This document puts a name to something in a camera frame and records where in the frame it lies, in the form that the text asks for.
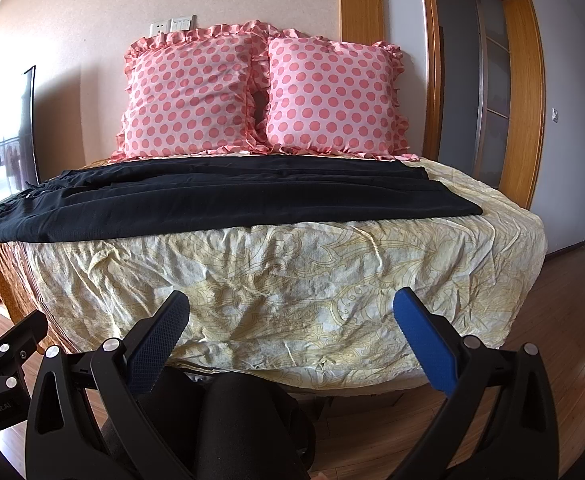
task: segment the wooden door frame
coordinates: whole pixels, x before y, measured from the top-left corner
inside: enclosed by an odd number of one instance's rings
[[[502,0],[510,50],[508,142],[499,190],[530,208],[539,174],[546,118],[546,80],[541,34],[532,0]],[[428,82],[423,156],[437,160],[443,118],[443,56],[436,0],[424,0]],[[385,40],[383,0],[339,0],[341,39],[371,44]]]
[[[537,184],[546,120],[543,48],[532,0],[502,0],[509,37],[511,91],[508,142],[499,190],[529,209]],[[428,28],[428,101],[423,156],[437,160],[441,140],[443,57],[436,0],[424,0]]]

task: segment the black garment on bed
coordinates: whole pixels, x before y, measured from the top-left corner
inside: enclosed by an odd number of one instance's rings
[[[138,160],[65,171],[0,204],[0,242],[75,242],[304,221],[482,214],[400,162],[315,156]]]

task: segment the pink pillow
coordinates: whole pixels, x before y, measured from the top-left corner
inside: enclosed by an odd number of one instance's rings
[[[398,46],[326,38],[271,38],[270,103],[266,133],[271,151],[405,153],[407,120],[393,83],[403,72]]]
[[[112,158],[265,153],[255,138],[252,93],[255,78],[263,84],[253,56],[264,59],[267,33],[267,25],[248,22],[158,34],[131,45],[125,56],[130,103]]]

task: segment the wall socket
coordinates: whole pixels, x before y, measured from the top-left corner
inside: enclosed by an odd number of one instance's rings
[[[181,18],[173,18],[170,21],[170,32],[177,32],[178,30],[190,30],[192,25],[192,16],[182,16]]]
[[[169,32],[172,20],[163,20],[163,22],[150,23],[150,37],[156,36],[159,32]]]

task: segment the yellow floral bedspread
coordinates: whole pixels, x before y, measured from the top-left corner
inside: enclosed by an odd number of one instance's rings
[[[483,216],[23,243],[28,281],[81,351],[124,336],[178,289],[191,317],[172,364],[314,390],[401,387],[421,372],[392,316],[396,290],[411,286],[462,335],[498,347],[546,254],[537,216],[452,168],[408,164]]]

